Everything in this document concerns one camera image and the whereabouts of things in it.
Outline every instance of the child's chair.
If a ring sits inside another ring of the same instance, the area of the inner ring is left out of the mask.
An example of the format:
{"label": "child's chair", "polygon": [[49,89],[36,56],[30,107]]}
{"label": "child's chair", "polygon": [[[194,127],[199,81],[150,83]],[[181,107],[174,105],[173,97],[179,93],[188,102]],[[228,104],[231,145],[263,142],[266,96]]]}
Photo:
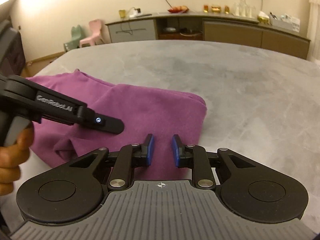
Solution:
{"label": "child's chair", "polygon": [[98,19],[90,21],[89,27],[92,32],[92,35],[80,41],[80,48],[82,48],[83,44],[87,44],[87,43],[89,43],[90,46],[94,46],[96,45],[96,41],[98,40],[101,40],[103,43],[105,43],[101,36],[102,21]]}
{"label": "child's chair", "polygon": [[80,25],[77,27],[72,27],[71,29],[71,41],[66,42],[63,44],[64,51],[68,52],[72,49],[77,49],[80,47],[80,41],[85,38],[85,35],[82,31],[82,28]]}

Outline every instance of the pink chair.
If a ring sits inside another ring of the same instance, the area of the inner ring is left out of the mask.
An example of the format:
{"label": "pink chair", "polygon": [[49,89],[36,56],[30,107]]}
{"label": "pink chair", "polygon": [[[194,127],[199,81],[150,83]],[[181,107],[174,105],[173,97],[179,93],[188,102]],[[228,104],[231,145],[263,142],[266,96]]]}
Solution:
{"label": "pink chair", "polygon": [[101,40],[103,43],[105,43],[101,36],[102,21],[98,19],[90,21],[89,27],[92,32],[92,35],[80,41],[80,48],[82,48],[83,44],[87,44],[87,43],[89,43],[90,46],[94,46],[96,45],[96,41],[98,40]]}

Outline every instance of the purple towel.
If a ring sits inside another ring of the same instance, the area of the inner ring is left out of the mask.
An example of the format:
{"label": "purple towel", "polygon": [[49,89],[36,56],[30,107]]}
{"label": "purple towel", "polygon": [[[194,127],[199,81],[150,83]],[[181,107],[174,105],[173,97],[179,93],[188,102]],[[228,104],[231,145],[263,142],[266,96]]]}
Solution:
{"label": "purple towel", "polygon": [[194,94],[113,85],[76,70],[56,76],[36,76],[33,82],[86,102],[96,112],[121,119],[119,135],[43,120],[35,123],[31,149],[48,165],[56,167],[99,147],[118,151],[124,145],[142,143],[155,136],[155,151],[149,168],[139,168],[135,178],[182,179],[185,169],[174,165],[171,139],[179,134],[183,143],[197,144],[206,114],[204,100]]}

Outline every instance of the crosshair marking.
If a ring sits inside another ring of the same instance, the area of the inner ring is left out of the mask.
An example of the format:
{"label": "crosshair marking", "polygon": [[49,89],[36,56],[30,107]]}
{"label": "crosshair marking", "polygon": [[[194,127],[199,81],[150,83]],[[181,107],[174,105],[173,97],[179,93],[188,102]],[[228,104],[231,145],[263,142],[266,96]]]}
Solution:
{"label": "crosshair marking", "polygon": [[161,182],[161,183],[157,184],[157,186],[160,188],[163,188],[163,187],[167,186],[167,184],[164,184],[163,182]]}

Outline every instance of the green chair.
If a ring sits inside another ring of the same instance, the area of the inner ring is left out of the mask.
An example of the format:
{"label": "green chair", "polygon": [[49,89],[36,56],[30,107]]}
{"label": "green chair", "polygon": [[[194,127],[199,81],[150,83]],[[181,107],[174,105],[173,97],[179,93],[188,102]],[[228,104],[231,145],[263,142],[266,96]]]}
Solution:
{"label": "green chair", "polygon": [[71,41],[66,42],[63,44],[64,51],[67,52],[72,49],[77,49],[80,47],[80,40],[84,39],[85,35],[82,31],[82,28],[80,25],[77,25],[77,27],[71,28]]}

